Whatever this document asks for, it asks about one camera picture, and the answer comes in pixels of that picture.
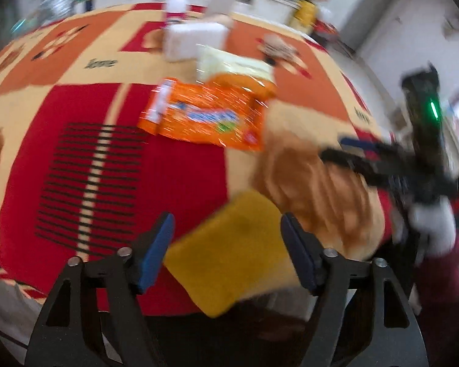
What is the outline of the white gloved right hand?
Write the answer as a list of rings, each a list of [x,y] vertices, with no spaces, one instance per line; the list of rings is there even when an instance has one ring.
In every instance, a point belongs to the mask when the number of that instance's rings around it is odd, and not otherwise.
[[[407,238],[406,224],[416,230],[421,239],[427,241],[424,255],[426,257],[442,257],[450,253],[456,242],[456,226],[452,206],[447,197],[442,196],[431,205],[415,203],[404,218],[398,209],[390,213],[392,224],[392,241],[400,243]]]

